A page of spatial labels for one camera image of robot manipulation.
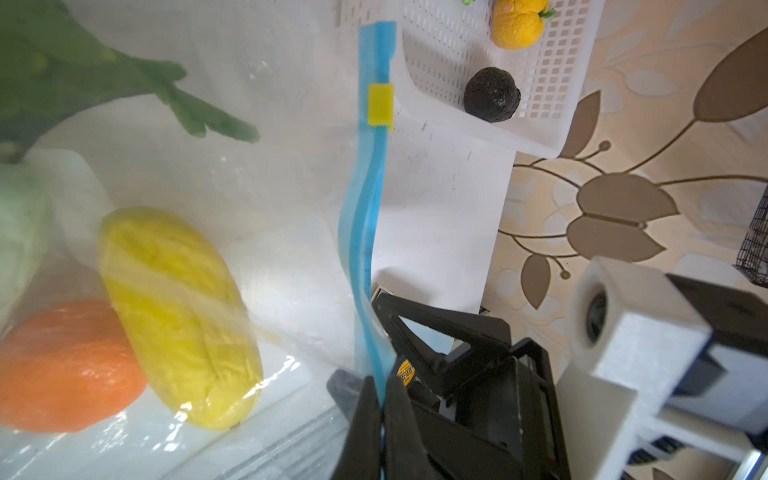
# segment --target round sticker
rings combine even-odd
[[[408,360],[401,363],[400,368],[397,369],[397,376],[402,379],[402,384],[404,386],[408,386],[411,380],[413,380],[415,373],[416,371]]]

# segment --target perforated basket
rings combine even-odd
[[[341,24],[398,22],[392,60],[395,95],[410,114],[520,152],[553,158],[571,127],[605,0],[550,0],[558,13],[529,48],[491,40],[494,0],[342,0]],[[508,71],[522,95],[507,121],[464,112],[464,89],[478,70]]]

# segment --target orange fruit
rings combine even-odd
[[[103,300],[37,313],[0,344],[0,423],[28,432],[77,432],[144,391],[117,314]]]
[[[544,20],[554,14],[549,0],[498,0],[493,8],[493,42],[506,50],[530,47],[544,33]]]

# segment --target green vegetable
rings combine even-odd
[[[0,0],[0,163],[19,161],[47,131],[117,98],[155,94],[196,137],[207,129],[255,142],[256,128],[176,87],[187,71],[99,42],[61,0]]]

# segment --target avocado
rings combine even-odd
[[[520,90],[508,71],[485,67],[477,72],[464,90],[464,110],[495,123],[509,119],[520,105]]]

